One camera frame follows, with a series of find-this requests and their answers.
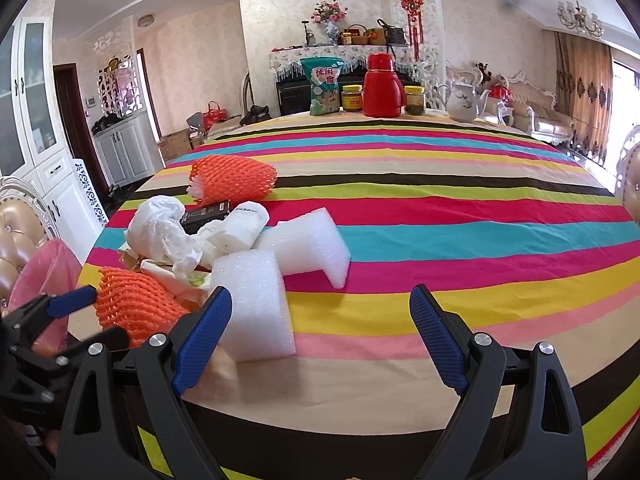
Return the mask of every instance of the floor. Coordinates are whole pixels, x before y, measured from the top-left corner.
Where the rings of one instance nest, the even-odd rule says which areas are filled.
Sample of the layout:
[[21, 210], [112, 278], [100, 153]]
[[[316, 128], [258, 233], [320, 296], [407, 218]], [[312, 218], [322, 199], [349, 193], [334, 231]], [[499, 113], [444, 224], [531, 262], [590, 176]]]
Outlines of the floor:
[[573, 160], [575, 160], [578, 164], [580, 164], [585, 170], [591, 173], [597, 181], [602, 184], [602, 187], [608, 189], [612, 194], [616, 193], [616, 176], [609, 173], [609, 171], [605, 170], [600, 165], [596, 164], [592, 160], [589, 160], [583, 155], [579, 153], [572, 152], [571, 150], [567, 150], [566, 148], [562, 149], [562, 147], [558, 147], [563, 153], [566, 153]]
[[107, 218], [111, 219], [113, 214], [129, 199], [129, 196], [149, 179], [150, 177], [143, 178], [126, 186], [114, 189], [103, 204]]

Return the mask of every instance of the striped tablecloth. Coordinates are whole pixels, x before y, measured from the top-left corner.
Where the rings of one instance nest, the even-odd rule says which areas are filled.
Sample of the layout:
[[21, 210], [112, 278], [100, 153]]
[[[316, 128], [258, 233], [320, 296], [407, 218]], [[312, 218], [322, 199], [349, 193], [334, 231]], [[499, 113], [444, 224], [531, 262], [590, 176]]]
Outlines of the striped tablecloth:
[[197, 149], [114, 215], [81, 283], [97, 285], [100, 266], [119, 265], [115, 250], [143, 200], [193, 203], [195, 159], [268, 162], [278, 170], [264, 201], [269, 225], [325, 207], [352, 263], [340, 291], [321, 272], [286, 277], [297, 357], [236, 366], [217, 350], [185, 395], [230, 477], [413, 477], [458, 400], [409, 316], [417, 283], [503, 345], [553, 343], [593, 476], [640, 405], [638, 226], [578, 164], [516, 130], [405, 119], [293, 116]]

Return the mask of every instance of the glass cabinet door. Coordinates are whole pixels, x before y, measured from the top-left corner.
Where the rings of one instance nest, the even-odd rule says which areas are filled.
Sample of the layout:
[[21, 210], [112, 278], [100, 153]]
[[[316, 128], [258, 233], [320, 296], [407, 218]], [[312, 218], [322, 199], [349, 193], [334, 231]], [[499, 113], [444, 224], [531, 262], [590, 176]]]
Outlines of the glass cabinet door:
[[31, 128], [25, 124], [38, 154], [56, 144], [51, 124], [44, 72], [44, 23], [27, 23], [24, 33], [24, 73], [20, 74]]
[[9, 175], [24, 166], [24, 153], [20, 145], [14, 113], [14, 96], [18, 95], [17, 80], [12, 77], [12, 44], [15, 27], [0, 43], [0, 174]]

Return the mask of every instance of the white foam block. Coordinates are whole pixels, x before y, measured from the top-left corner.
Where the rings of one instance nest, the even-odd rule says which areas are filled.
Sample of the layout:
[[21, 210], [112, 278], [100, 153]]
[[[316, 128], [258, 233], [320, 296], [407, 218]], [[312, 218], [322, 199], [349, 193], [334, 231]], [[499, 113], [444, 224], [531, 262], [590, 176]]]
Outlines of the white foam block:
[[268, 229], [254, 248], [272, 250], [283, 276], [324, 270], [334, 288], [347, 280], [351, 253], [324, 207]]
[[289, 306], [273, 251], [242, 251], [218, 258], [211, 287], [231, 293], [231, 320], [220, 339], [234, 361], [256, 361], [296, 353]]

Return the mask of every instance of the smoke detector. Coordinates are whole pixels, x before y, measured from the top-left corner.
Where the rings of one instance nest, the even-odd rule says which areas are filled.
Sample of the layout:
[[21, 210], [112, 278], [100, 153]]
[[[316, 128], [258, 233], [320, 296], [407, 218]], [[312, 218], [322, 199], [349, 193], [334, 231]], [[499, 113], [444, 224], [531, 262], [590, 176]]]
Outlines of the smoke detector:
[[147, 14], [146, 16], [142, 16], [142, 18], [140, 18], [138, 20], [138, 26], [141, 28], [145, 28], [148, 27], [149, 25], [151, 25], [156, 19], [151, 15], [151, 14]]

